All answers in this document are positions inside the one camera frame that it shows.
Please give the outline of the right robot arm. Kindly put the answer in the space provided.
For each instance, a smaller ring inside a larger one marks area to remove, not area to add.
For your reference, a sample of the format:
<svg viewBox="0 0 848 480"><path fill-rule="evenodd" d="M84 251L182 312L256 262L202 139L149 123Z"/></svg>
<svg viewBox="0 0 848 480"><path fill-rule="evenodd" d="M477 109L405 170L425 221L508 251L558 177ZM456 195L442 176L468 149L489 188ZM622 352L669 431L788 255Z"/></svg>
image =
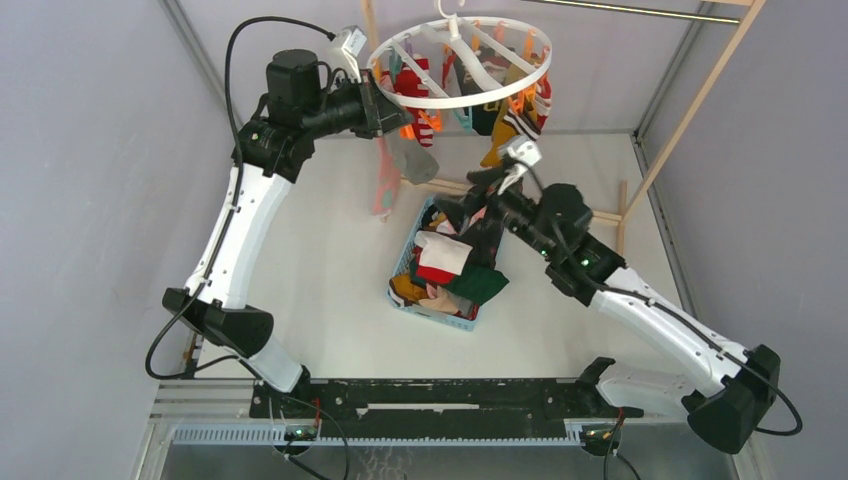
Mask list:
<svg viewBox="0 0 848 480"><path fill-rule="evenodd" d="M589 231L592 210L576 186L555 183L526 196L514 170L472 171L464 203L485 206L506 230L540 254L563 295L618 320L661 353L679 374L596 359L578 402L592 416L628 407L681 418L711 447L739 453L778 397L781 358L747 348L674 306Z"/></svg>

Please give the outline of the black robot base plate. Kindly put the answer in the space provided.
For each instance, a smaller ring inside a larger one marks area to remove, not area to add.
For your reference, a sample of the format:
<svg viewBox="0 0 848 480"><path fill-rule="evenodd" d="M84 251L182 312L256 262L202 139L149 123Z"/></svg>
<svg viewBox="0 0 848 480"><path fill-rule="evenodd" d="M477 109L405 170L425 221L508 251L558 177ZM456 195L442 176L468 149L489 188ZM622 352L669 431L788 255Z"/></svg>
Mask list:
<svg viewBox="0 0 848 480"><path fill-rule="evenodd" d="M586 381L312 379L288 394L253 386L252 419L318 427L325 438L397 441L566 440L566 425L642 417L613 407Z"/></svg>

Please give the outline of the grey beige striped sock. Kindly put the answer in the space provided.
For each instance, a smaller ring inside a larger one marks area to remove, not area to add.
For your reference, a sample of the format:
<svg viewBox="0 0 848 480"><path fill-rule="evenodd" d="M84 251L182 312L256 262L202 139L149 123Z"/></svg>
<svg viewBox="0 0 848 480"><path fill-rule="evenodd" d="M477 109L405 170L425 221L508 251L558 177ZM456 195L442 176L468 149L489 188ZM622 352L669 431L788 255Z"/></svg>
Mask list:
<svg viewBox="0 0 848 480"><path fill-rule="evenodd" d="M439 171L437 160L415 139L404 139L399 132L392 132L385 136L385 140L393 164L411 184L425 184L436 178Z"/></svg>

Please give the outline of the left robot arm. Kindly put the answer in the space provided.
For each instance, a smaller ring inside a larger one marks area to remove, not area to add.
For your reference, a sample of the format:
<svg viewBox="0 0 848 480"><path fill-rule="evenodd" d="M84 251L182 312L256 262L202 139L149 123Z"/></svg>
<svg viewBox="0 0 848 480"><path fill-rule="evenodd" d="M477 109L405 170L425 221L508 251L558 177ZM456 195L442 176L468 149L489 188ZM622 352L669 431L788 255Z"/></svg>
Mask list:
<svg viewBox="0 0 848 480"><path fill-rule="evenodd" d="M274 338L272 314L247 303L261 245L316 140L346 130L374 139L413 121L370 72L334 82L321 76L324 66L304 49L274 55L266 68L267 92L236 133L225 201L197 269L162 299L175 320L274 388L274 404L290 417L310 409L313 392L300 382L304 366Z"/></svg>

